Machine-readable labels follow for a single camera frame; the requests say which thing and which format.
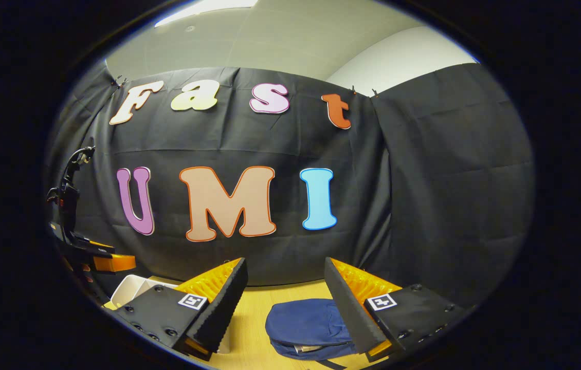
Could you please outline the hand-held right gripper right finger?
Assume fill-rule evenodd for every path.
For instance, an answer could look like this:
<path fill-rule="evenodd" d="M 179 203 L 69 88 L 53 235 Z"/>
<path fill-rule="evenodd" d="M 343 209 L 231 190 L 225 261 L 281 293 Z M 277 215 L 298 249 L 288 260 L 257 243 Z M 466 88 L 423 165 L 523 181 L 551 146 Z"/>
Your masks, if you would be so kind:
<path fill-rule="evenodd" d="M 371 362 L 410 358 L 469 314 L 422 284 L 401 287 L 332 257 L 324 275 L 356 351 Z"/>

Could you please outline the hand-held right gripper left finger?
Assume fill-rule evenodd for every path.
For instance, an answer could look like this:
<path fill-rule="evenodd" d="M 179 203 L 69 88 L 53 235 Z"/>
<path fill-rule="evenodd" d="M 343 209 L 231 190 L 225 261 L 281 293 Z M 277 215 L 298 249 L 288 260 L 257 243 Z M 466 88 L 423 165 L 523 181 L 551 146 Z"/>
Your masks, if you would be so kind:
<path fill-rule="evenodd" d="M 241 257 L 175 287 L 154 284 L 115 314 L 150 339 L 208 361 L 218 351 L 247 283 L 247 262 Z"/>

